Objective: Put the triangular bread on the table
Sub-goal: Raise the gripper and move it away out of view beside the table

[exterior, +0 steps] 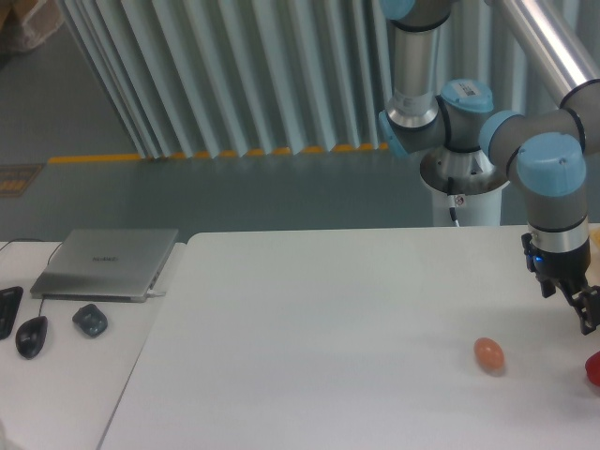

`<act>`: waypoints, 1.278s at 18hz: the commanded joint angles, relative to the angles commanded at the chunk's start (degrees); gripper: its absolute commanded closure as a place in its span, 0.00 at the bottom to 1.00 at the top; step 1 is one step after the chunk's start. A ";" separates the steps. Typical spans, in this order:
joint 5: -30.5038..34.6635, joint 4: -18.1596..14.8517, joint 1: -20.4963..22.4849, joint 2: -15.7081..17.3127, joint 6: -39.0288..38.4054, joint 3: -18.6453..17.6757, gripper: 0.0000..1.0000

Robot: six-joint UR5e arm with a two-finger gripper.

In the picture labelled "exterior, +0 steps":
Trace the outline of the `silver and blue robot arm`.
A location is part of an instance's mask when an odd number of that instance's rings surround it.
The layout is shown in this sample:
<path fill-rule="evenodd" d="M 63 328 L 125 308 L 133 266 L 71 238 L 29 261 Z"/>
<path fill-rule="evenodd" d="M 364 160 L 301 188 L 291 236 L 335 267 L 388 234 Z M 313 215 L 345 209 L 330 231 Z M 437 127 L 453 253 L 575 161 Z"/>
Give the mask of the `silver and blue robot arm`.
<path fill-rule="evenodd" d="M 422 179 L 443 193 L 449 212 L 457 197 L 505 183 L 526 204 L 521 242 L 544 297 L 562 293 L 583 334 L 599 324 L 599 290 L 586 273 L 590 233 L 586 156 L 599 149 L 599 68 L 548 1 L 495 1 L 536 68 L 556 110 L 537 117 L 493 109 L 477 81 L 434 88 L 438 43 L 448 1 L 384 1 L 395 39 L 393 95 L 379 115 L 383 137 L 398 156 L 425 150 Z"/>

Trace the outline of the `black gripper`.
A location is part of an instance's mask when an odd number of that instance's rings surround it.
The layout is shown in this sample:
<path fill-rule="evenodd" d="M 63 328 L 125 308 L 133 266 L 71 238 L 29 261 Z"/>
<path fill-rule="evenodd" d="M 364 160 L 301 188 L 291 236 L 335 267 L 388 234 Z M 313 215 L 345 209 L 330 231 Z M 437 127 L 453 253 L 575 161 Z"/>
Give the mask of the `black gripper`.
<path fill-rule="evenodd" d="M 544 251 L 533 244 L 530 232 L 521 235 L 527 269 L 535 274 L 544 298 L 559 289 L 576 311 L 582 335 L 599 326 L 599 287 L 588 286 L 586 272 L 591 263 L 590 243 L 560 253 Z"/>

